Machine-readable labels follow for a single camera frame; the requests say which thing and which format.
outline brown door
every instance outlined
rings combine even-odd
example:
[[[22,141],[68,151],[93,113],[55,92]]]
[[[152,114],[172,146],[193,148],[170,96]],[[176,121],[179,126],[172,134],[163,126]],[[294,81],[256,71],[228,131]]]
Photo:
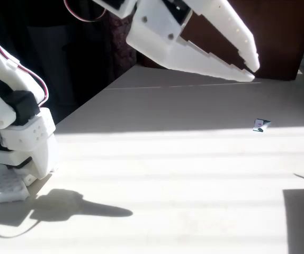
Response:
[[[261,64],[256,77],[295,79],[304,53],[304,0],[229,2],[254,35]],[[202,16],[193,14],[182,37],[229,64],[246,68],[237,49]]]

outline small paper piece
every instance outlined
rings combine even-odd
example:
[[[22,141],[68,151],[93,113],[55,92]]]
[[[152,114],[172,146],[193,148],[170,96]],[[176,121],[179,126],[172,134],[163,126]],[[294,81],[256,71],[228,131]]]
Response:
[[[257,132],[264,132],[267,127],[269,127],[271,124],[271,121],[264,120],[264,119],[256,119],[254,122],[253,131]]]

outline white wire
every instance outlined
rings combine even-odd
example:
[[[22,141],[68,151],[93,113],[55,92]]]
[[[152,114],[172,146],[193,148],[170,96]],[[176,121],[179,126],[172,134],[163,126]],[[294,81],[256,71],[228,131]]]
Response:
[[[32,70],[27,69],[26,67],[24,67],[23,65],[19,64],[19,66],[21,66],[22,68],[24,68],[28,73],[30,73],[31,75],[33,75],[35,78],[37,78],[38,80],[40,80],[40,82],[42,83],[42,85],[45,87],[46,90],[46,97],[44,98],[44,100],[42,102],[40,102],[38,105],[39,107],[41,107],[46,101],[48,101],[49,98],[49,93],[48,93],[48,89],[47,89],[47,85],[45,84],[44,80],[41,79],[41,77],[39,77],[37,74],[35,74]]]
[[[90,22],[90,23],[91,23],[91,22],[95,22],[95,21],[97,21],[98,19],[100,19],[102,16],[104,16],[104,14],[105,14],[105,12],[106,12],[106,9],[104,9],[103,14],[101,14],[101,15],[100,15],[99,17],[97,17],[95,20],[85,20],[85,19],[79,17],[77,14],[75,14],[75,13],[71,10],[71,8],[68,6],[66,0],[64,0],[64,4],[65,4],[65,7],[66,7],[66,9],[69,11],[70,14],[72,14],[76,19],[78,19],[78,20],[80,20],[80,21],[83,21],[83,22]]]
[[[4,52],[4,54],[10,58],[11,60],[13,59],[16,59],[14,56],[12,56],[10,53],[8,53],[2,46],[0,46],[0,49]],[[27,69],[25,66],[23,66],[22,64],[20,64],[20,62],[17,62],[18,66],[22,67],[23,69],[25,69],[28,73],[30,73],[31,75],[33,75],[34,77],[36,77],[38,80],[40,80],[40,82],[42,83],[42,85],[44,86],[45,88],[45,91],[46,91],[46,94],[45,94],[45,98],[42,102],[40,102],[38,105],[39,107],[42,106],[45,102],[47,102],[48,98],[49,98],[49,92],[48,92],[48,89],[47,89],[47,85],[46,83],[44,82],[44,80],[42,80],[41,77],[39,77],[37,74],[35,74],[33,71],[31,71],[30,69]]]

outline perforated base plate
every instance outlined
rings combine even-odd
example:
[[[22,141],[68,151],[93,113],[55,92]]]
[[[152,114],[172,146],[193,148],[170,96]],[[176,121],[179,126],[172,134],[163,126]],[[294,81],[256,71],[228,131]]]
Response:
[[[0,168],[0,203],[25,200],[29,196],[21,176],[13,170]]]

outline white table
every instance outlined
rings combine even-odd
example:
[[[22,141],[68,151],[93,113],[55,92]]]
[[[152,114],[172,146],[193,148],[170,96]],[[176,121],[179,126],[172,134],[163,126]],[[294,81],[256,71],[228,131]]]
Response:
[[[132,68],[58,124],[60,169],[0,205],[0,253],[304,253],[304,75],[231,83]]]

